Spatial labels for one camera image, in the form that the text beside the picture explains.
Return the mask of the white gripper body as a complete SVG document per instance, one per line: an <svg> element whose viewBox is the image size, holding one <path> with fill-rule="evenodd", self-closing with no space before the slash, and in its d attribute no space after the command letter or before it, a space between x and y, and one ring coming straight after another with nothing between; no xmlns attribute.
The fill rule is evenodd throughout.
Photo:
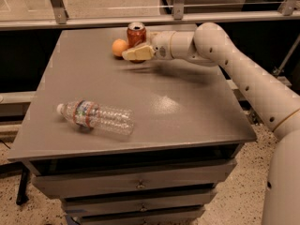
<svg viewBox="0 0 300 225"><path fill-rule="evenodd" d="M151 45L155 52L156 59L171 60L173 58L171 52L171 40L174 31L163 31L153 36Z"/></svg>

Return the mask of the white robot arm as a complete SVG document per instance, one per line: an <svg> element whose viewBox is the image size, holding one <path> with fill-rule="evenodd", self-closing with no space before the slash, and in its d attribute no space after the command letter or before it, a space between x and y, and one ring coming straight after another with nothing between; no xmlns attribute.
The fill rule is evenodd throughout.
<svg viewBox="0 0 300 225"><path fill-rule="evenodd" d="M153 33L122 52L126 60L183 59L223 68L278 139L271 158L262 225L300 225L300 96L240 52L217 24Z"/></svg>

